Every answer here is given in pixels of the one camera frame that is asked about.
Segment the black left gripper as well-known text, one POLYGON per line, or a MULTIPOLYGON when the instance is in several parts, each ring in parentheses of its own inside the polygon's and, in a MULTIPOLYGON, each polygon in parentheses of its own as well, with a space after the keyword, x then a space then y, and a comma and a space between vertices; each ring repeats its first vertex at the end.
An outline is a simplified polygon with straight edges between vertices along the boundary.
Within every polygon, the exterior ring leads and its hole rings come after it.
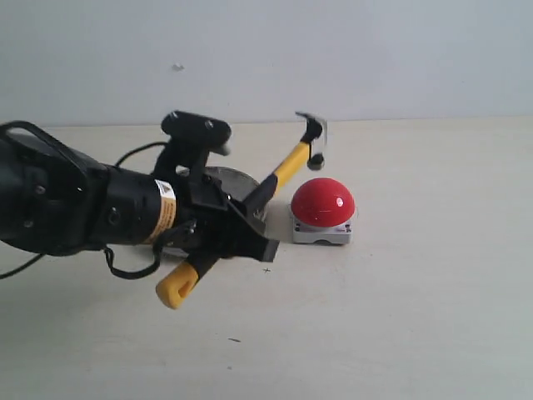
POLYGON ((222 225, 222 214, 229 212, 229 238, 222 243, 218 255, 222 258, 250 258, 261 263, 272 263, 280 241, 265 237, 266 214, 250 211, 245 204, 222 190, 221 181, 203 172, 192 180, 189 172, 178 172, 180 178, 179 218, 195 220, 195 232, 187 240, 174 241, 174 253, 185 256, 194 253, 206 240, 201 237, 207 229, 222 225))

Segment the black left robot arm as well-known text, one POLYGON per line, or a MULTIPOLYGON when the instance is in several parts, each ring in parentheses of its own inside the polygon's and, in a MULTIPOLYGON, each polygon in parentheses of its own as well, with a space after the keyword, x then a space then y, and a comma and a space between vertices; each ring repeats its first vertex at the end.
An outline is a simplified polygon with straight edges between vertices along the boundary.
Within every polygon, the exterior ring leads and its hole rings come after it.
POLYGON ((268 259, 267 238, 248 206, 207 172, 230 128, 162 124, 168 141, 150 173, 99 162, 37 125, 1 127, 1 239, 54 257, 112 244, 180 248, 222 258, 268 259))

